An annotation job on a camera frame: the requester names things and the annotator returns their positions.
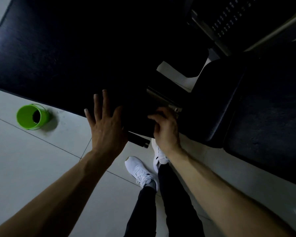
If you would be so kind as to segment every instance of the bucket handle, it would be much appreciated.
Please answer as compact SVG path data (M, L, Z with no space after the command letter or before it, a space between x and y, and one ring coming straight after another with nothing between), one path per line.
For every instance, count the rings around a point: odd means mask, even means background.
M45 107L41 106L40 104L32 103L31 105L39 105L39 106L42 107L45 111L47 111L47 110L45 109ZM37 129L27 129L27 130L28 130L28 131L36 131L36 130L39 130L40 128L41 128L41 126L38 127Z

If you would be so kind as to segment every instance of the forearm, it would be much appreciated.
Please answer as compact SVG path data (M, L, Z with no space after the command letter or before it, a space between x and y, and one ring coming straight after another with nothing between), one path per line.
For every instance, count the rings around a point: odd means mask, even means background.
M68 236L108 158L89 152L79 163L0 226L0 236Z
M168 157L226 236L296 236L278 216L233 188L185 151L176 151Z

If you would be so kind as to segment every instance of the white sneaker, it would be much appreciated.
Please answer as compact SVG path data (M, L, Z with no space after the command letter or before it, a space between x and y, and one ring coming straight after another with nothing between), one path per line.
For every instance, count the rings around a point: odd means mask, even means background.
M151 180L154 180L156 183L156 191L158 191L158 178L156 175L150 173L145 167L144 164L135 156L130 156L125 161L125 166L128 172L134 176L136 183L140 184L140 187L144 187L146 184L150 183Z
M170 160L166 155L163 153L163 151L159 148L159 146L156 143L156 139L151 139L151 145L153 150L155 151L155 157L153 159L153 168L158 173L159 170L159 163L164 165L166 163L170 163Z

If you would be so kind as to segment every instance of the hand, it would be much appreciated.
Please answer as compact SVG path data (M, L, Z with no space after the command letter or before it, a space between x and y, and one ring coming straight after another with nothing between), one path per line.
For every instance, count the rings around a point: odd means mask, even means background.
M122 106L117 107L111 116L107 90L103 90L103 108L100 107L99 95L95 94L93 98L95 119L85 109L91 127L92 151L113 162L127 143L127 132L121 123Z
M160 149L170 156L173 151L182 150L179 139L178 124L174 114L169 108L159 107L164 116L160 114L148 115L149 119L155 120L154 137Z

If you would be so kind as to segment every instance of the black pants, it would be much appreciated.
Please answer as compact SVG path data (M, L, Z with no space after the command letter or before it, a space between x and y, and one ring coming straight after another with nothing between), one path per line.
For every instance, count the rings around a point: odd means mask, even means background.
M204 236L203 224L192 206L190 197L169 164L160 165L158 178L169 237ZM124 237L156 236L155 197L156 191L149 186L140 191Z

